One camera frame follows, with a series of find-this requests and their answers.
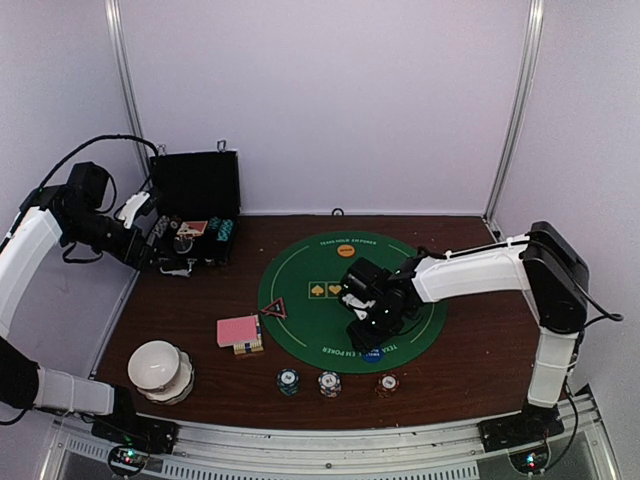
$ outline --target dark wood surface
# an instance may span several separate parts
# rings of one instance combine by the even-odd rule
[[[216,344],[216,320],[258,311],[258,286],[269,262],[290,244],[333,230],[366,230],[434,251],[491,242],[479,218],[242,217],[232,259],[189,279],[145,273],[125,307],[97,379],[128,386],[140,412],[193,422],[256,428],[350,429],[424,425],[518,410],[526,396],[538,331],[519,292],[451,299],[434,345],[397,368],[401,387],[390,399],[373,392],[373,375],[343,375],[342,394],[318,392],[320,370],[286,353],[264,329],[265,351],[235,357]],[[129,356],[142,343],[167,340],[196,368],[191,395],[158,406],[135,392]],[[300,392],[282,395],[277,373],[295,368]]]

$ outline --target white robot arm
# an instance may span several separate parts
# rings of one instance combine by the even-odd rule
[[[177,426],[136,415],[128,389],[45,368],[7,341],[20,300],[38,266],[57,244],[84,243],[99,255],[107,252],[135,269],[157,259],[154,245],[133,225],[135,217],[153,208],[155,197],[148,192],[134,195],[122,209],[121,220],[102,215],[97,208],[106,188],[105,173],[90,162],[76,164],[65,185],[30,195],[0,244],[0,402],[23,411],[38,408],[92,415],[97,419],[95,435],[142,451],[167,453],[173,448]],[[91,261],[66,255],[63,259]],[[131,440],[125,442],[123,433]]]
[[[352,344],[366,353],[400,333],[405,321],[410,322],[426,303],[499,290],[532,294],[540,340],[525,407],[519,414],[527,418],[517,421],[536,440],[548,430],[562,428],[556,404],[577,359],[587,315],[588,278],[586,264],[564,238],[548,223],[538,222],[526,235],[502,244],[444,255],[419,249],[395,272],[359,258],[342,279],[341,301],[356,314],[347,329]],[[512,435],[512,429],[509,425],[511,433],[504,435],[485,432],[485,440],[493,435],[485,448],[521,442],[523,432]]]

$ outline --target case lid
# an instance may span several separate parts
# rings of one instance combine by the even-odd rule
[[[240,213],[238,152],[195,152],[151,157],[151,180],[160,189],[160,215],[183,220]]]

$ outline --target white circular dish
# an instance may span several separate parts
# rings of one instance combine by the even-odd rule
[[[158,390],[172,382],[179,368],[178,349],[163,340],[154,340],[133,352],[127,371],[139,389]]]
[[[171,385],[158,393],[140,392],[147,400],[163,405],[174,405],[184,400],[191,390],[195,380],[195,370],[189,360],[189,355],[180,351],[180,368]]]

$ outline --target white cup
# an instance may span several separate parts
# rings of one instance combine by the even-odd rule
[[[129,378],[138,390],[162,392],[180,368],[178,349],[163,340],[138,347],[129,359]]]

